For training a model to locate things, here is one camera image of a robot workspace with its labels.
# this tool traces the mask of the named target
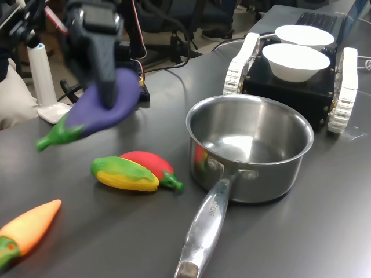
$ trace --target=purple eggplant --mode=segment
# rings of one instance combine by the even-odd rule
[[[50,145],[66,144],[85,138],[124,120],[134,110],[139,100],[139,77],[127,68],[118,68],[116,76],[117,100],[111,109],[103,107],[97,85],[91,85],[50,133],[38,140],[38,151],[43,151]]]

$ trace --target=saucepan handle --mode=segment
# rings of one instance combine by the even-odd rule
[[[203,200],[181,251],[175,278],[199,278],[219,237],[235,175],[219,179]]]

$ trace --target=laptop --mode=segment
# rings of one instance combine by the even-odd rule
[[[335,24],[341,24],[340,32],[336,38],[337,43],[340,44],[349,34],[350,29],[368,2],[369,0],[355,0],[348,14],[341,14],[340,17],[322,13],[304,12],[296,22],[296,25],[313,26],[331,34]]]
[[[250,30],[257,34],[274,32],[283,25],[311,25],[331,33],[335,42],[328,49],[337,49],[349,34],[369,0],[355,0],[347,14],[316,12],[315,10],[274,5]]]

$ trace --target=laptop keyboard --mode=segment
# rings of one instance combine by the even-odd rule
[[[313,26],[328,33],[331,33],[332,29],[334,28],[336,19],[336,16],[327,16],[324,14],[304,12],[297,21],[296,25]]]

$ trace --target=white bowl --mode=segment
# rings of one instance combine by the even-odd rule
[[[309,46],[318,51],[335,41],[330,33],[312,26],[281,26],[276,29],[275,34],[283,43]]]
[[[288,82],[304,82],[330,65],[330,59],[307,46],[275,43],[263,48],[273,74]]]

